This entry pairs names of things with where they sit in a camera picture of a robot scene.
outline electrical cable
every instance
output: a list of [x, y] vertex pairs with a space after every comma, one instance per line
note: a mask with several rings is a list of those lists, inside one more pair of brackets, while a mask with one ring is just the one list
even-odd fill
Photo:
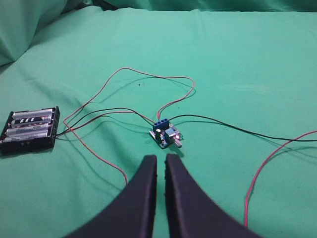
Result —
[[[131, 113], [135, 113], [135, 114], [139, 115], [143, 120], [145, 120], [145, 121], [146, 121], [148, 124], [150, 124], [151, 126], [152, 126], [152, 124], [151, 124], [150, 122], [154, 123], [153, 120], [149, 119], [149, 118], [146, 117], [145, 115], [142, 115], [142, 114], [138, 113], [137, 111], [135, 111], [135, 110], [133, 110], [133, 109], [125, 108], [125, 107], [119, 107], [119, 108], [101, 109], [101, 110], [96, 110], [96, 111], [90, 112], [90, 113], [84, 115], [83, 117], [81, 117], [75, 124], [73, 124], [73, 125], [71, 126], [71, 128], [73, 128], [73, 127], [74, 127], [75, 125], [77, 125], [82, 119], [84, 119], [86, 116], [88, 116], [88, 115], [90, 115], [90, 114], [92, 114], [92, 113], [103, 112], [103, 111], [109, 111], [109, 110], [117, 110], [117, 109], [130, 110]], [[65, 134], [67, 131], [70, 131], [70, 130], [67, 129], [67, 130], [65, 130], [65, 131], [63, 131], [63, 132], [57, 134], [56, 137]]]
[[220, 124], [222, 124], [222, 125], [224, 125], [224, 126], [227, 126], [227, 127], [232, 128], [232, 129], [245, 132], [245, 133], [247, 133], [247, 134], [257, 135], [257, 136], [261, 136], [261, 137], [265, 137], [265, 138], [269, 138], [269, 139], [274, 139], [274, 140], [287, 140], [287, 141], [297, 141], [297, 142], [316, 142], [316, 141], [317, 141], [317, 140], [288, 139], [288, 138], [281, 138], [281, 137], [274, 137], [274, 136], [263, 135], [263, 134], [260, 134], [260, 133], [252, 132], [252, 131], [249, 131], [249, 130], [245, 130], [245, 129], [242, 129], [242, 128], [239, 128], [239, 127], [230, 125], [230, 124], [228, 124], [228, 123], [222, 122], [222, 121], [217, 120], [217, 119], [209, 118], [209, 117], [206, 117], [206, 116], [193, 115], [193, 114], [178, 115], [178, 116], [175, 116], [175, 117], [173, 117], [173, 118], [171, 118], [171, 119], [169, 119], [169, 120], [171, 121], [171, 120], [173, 120], [173, 119], [180, 118], [180, 117], [196, 117], [196, 118], [204, 118], [204, 119], [208, 119], [208, 120], [213, 120], [213, 121], [215, 121], [215, 122], [217, 122], [217, 123], [220, 123]]
[[[98, 119], [98, 118], [100, 118], [100, 117], [106, 117], [106, 115], [108, 115], [108, 114], [115, 114], [115, 113], [134, 113], [134, 112], [130, 112], [130, 111], [117, 111], [117, 112], [103, 113], [103, 114], [100, 114], [100, 115], [98, 115], [98, 116], [96, 116], [96, 117], [90, 119], [89, 121], [85, 122], [84, 124], [82, 124], [82, 125], [77, 126], [77, 127], [74, 128], [74, 126], [75, 126], [80, 120], [82, 120], [85, 116], [88, 115], [88, 114], [87, 114], [87, 115], [83, 116], [82, 118], [80, 118], [74, 125], [71, 126], [71, 128], [73, 128], [73, 130], [80, 129], [80, 128], [82, 128], [82, 127], [88, 125], [89, 123], [93, 122], [94, 120], [96, 120], [96, 119]], [[61, 136], [61, 135], [64, 135], [64, 134], [66, 134], [66, 133], [69, 133], [69, 132], [70, 132], [70, 130], [65, 130], [65, 131], [61, 132], [60, 134], [57, 134], [56, 137], [59, 137], [59, 136]]]
[[255, 183], [257, 181], [257, 178], [261, 172], [261, 170], [263, 169], [263, 167], [270, 161], [270, 159], [273, 157], [273, 155], [275, 155], [279, 150], [281, 150], [283, 147], [285, 147], [287, 144], [293, 142], [293, 141], [299, 141], [298, 139], [306, 136], [306, 135], [310, 135], [313, 133], [316, 133], [317, 130], [311, 131], [311, 132], [307, 132], [297, 138], [295, 138], [294, 140], [290, 140], [285, 142], [283, 145], [281, 145], [280, 147], [278, 147], [276, 150], [274, 150], [265, 160], [264, 162], [261, 164], [261, 166], [259, 167], [258, 171], [256, 172], [256, 174], [253, 177], [252, 183], [250, 185], [250, 188], [247, 192], [247, 196], [246, 196], [246, 201], [245, 201], [245, 210], [244, 210], [244, 226], [247, 228], [248, 227], [248, 210], [249, 210], [249, 201], [250, 201], [250, 197], [252, 194], [252, 191], [254, 189]]
[[117, 165], [103, 159], [102, 157], [100, 157], [95, 151], [93, 151], [80, 137], [79, 135], [68, 125], [68, 123], [66, 122], [69, 118], [71, 118], [72, 116], [74, 116], [79, 110], [81, 110], [82, 108], [84, 108], [87, 104], [89, 104], [91, 101], [93, 101], [102, 91], [103, 89], [107, 86], [108, 82], [118, 73], [120, 72], [121, 70], [124, 70], [124, 69], [127, 69], [127, 70], [131, 70], [131, 71], [134, 71], [136, 73], [140, 73], [140, 74], [144, 74], [144, 75], [147, 75], [147, 76], [151, 76], [151, 77], [156, 77], [156, 78], [166, 78], [166, 79], [174, 79], [174, 78], [187, 78], [189, 80], [191, 80], [193, 82], [193, 86], [191, 87], [190, 91], [183, 97], [177, 99], [177, 100], [174, 100], [174, 101], [171, 101], [165, 105], [163, 105], [159, 110], [158, 110], [158, 119], [159, 119], [159, 116], [162, 112], [162, 110], [164, 110], [165, 108], [167, 108], [168, 106], [176, 103], [176, 102], [179, 102], [179, 101], [182, 101], [184, 100], [185, 98], [187, 98], [187, 96], [194, 90], [194, 87], [195, 87], [195, 81], [189, 77], [185, 77], [185, 76], [172, 76], [172, 77], [165, 77], [165, 76], [158, 76], [158, 75], [154, 75], [154, 74], [149, 74], [149, 73], [145, 73], [145, 72], [141, 72], [141, 71], [138, 71], [138, 70], [135, 70], [135, 69], [132, 69], [132, 68], [128, 68], [128, 67], [123, 67], [123, 68], [120, 68], [118, 69], [117, 71], [115, 71], [108, 79], [107, 81], [104, 83], [104, 85], [101, 87], [101, 89], [97, 92], [96, 95], [94, 95], [91, 99], [89, 99], [86, 103], [84, 103], [82, 106], [80, 106], [78, 109], [76, 109], [72, 114], [70, 114], [69, 116], [67, 116], [64, 120], [63, 120], [63, 123], [65, 124], [65, 126], [76, 136], [76, 138], [93, 154], [95, 155], [98, 159], [100, 159], [101, 161], [107, 163], [108, 165], [116, 168], [117, 170], [119, 170], [123, 176], [124, 176], [124, 180], [125, 180], [125, 183], [127, 184], [128, 183], [128, 177], [127, 175], [125, 174], [125, 172]]

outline green fabric background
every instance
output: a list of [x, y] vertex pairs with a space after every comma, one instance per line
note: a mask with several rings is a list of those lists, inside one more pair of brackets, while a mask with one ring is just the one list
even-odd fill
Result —
[[29, 48], [36, 31], [79, 2], [81, 0], [0, 1], [0, 66], [17, 60]]
[[317, 11], [315, 0], [107, 0], [117, 7], [147, 10]]
[[[162, 113], [211, 116], [273, 136], [316, 129], [317, 15], [164, 12], [89, 7], [59, 19], [0, 74], [0, 125], [10, 111], [60, 106], [61, 119], [120, 67], [196, 80], [195, 94]], [[82, 112], [131, 107], [152, 119], [189, 89], [186, 80], [117, 75]], [[220, 125], [174, 121], [183, 147], [161, 150], [136, 115], [102, 118], [78, 131], [131, 178], [158, 156], [155, 238], [168, 237], [164, 160], [178, 153], [201, 188], [242, 222], [246, 191], [277, 145]], [[123, 176], [73, 135], [51, 151], [0, 156], [0, 237], [61, 237], [89, 221], [124, 187]], [[315, 237], [315, 143], [292, 143], [264, 168], [250, 203], [250, 228], [265, 237]]]

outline aa battery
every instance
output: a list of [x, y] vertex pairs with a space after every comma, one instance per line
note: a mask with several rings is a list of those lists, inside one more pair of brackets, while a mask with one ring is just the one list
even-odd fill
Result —
[[43, 138], [47, 137], [48, 132], [43, 131], [39, 133], [26, 133], [21, 136], [14, 136], [14, 137], [6, 137], [3, 142], [16, 142], [16, 141], [25, 141], [25, 140], [32, 140], [36, 138]]
[[36, 111], [27, 111], [27, 112], [20, 112], [20, 113], [13, 113], [13, 119], [23, 119], [23, 118], [35, 118], [35, 117], [44, 117], [44, 116], [52, 116], [53, 109], [43, 109], [43, 110], [36, 110]]
[[26, 132], [38, 132], [39, 130], [48, 130], [50, 124], [45, 123], [45, 124], [40, 124], [40, 125], [32, 125], [32, 126], [26, 126], [26, 127], [16, 127], [16, 128], [9, 128], [6, 130], [6, 135], [7, 136], [19, 136], [21, 133], [26, 133]]
[[22, 118], [13, 120], [11, 122], [11, 127], [21, 127], [21, 126], [29, 126], [34, 124], [44, 124], [44, 123], [51, 123], [52, 116], [44, 116], [44, 117], [33, 117], [33, 118]]

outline black battery holder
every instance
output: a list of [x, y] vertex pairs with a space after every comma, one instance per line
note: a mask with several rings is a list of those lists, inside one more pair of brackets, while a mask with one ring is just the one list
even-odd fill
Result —
[[13, 114], [14, 112], [10, 112], [9, 117], [5, 123], [5, 126], [2, 130], [0, 135], [0, 151], [3, 154], [7, 153], [19, 153], [25, 151], [33, 151], [39, 149], [47, 149], [53, 148], [55, 144], [55, 137], [60, 117], [59, 108], [56, 106], [55, 108], [44, 108], [45, 109], [52, 109], [52, 120], [51, 124], [48, 128], [48, 134], [46, 137], [42, 138], [33, 138], [23, 141], [11, 141], [11, 142], [1, 142], [6, 138], [6, 131], [10, 128], [11, 122], [13, 121]]

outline motor driver module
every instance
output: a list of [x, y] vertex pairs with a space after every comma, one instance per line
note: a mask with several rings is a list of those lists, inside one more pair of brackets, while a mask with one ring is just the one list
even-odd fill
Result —
[[58, 107], [10, 112], [0, 135], [1, 152], [54, 147], [59, 117]]
[[182, 135], [173, 124], [169, 123], [168, 119], [154, 123], [153, 129], [149, 132], [162, 149], [173, 143], [175, 143], [178, 148], [182, 147], [182, 143], [180, 142]]

